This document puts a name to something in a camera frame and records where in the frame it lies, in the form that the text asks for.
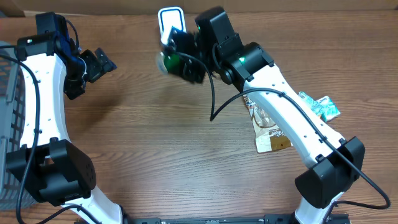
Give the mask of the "green lid jar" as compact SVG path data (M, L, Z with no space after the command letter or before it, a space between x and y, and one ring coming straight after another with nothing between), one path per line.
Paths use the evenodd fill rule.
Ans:
M157 68L165 75L178 75L180 73L180 63L180 57L175 54L166 55L163 52L159 52L155 57Z

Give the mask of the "beige brown snack pouch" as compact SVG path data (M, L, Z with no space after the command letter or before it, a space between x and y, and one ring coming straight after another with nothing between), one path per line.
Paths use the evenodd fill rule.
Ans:
M292 146L292 143L271 117L246 95L243 96L255 132L258 153L274 152Z

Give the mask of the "teal wet wipes pack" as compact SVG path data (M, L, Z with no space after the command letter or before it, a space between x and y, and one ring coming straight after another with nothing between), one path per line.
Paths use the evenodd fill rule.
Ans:
M307 95L305 92L300 91L298 96L304 101L304 103L318 116L321 117L324 112L324 107L311 96Z

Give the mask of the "small teal tissue pack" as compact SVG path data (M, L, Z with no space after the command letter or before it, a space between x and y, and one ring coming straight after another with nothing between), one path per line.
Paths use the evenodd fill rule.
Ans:
M329 96L324 96L323 98L317 100L317 102L323 107L321 118L325 122L329 122L341 114Z

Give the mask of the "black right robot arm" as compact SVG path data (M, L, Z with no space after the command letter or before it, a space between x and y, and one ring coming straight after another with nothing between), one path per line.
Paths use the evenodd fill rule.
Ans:
M179 7L162 8L157 16L159 68L192 83L219 74L271 117L307 167L295 179L302 197L298 208L290 215L266 215L264 223L348 223L347 215L336 215L333 209L362 176L363 143L345 139L308 108L258 43L242 43L222 7L197 16L193 33L187 31Z

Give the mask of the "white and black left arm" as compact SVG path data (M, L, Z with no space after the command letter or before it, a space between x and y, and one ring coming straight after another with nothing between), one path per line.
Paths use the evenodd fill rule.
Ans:
M47 202L58 212L72 210L87 223L127 223L123 208L96 184L89 156L74 146L65 121L65 98L84 94L116 65L102 49L81 52L69 36L72 23L54 12L35 17L36 35L22 37L14 48L14 63L25 84L25 119L19 148L8 152L6 166L20 182L16 218L22 222L24 194Z

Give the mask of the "white barcode scanner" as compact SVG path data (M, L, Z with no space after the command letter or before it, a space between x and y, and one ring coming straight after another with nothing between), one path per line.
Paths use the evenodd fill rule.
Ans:
M171 27L175 27L183 32L187 31L184 11L181 7L164 7L158 11L157 17L161 37L167 32L170 32Z

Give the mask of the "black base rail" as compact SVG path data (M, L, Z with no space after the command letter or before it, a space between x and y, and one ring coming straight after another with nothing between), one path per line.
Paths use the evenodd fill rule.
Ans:
M263 217L234 217L234 218L188 218L188 219L160 219L160 218L123 218L123 223L131 224L294 224L299 223L293 215L264 215Z

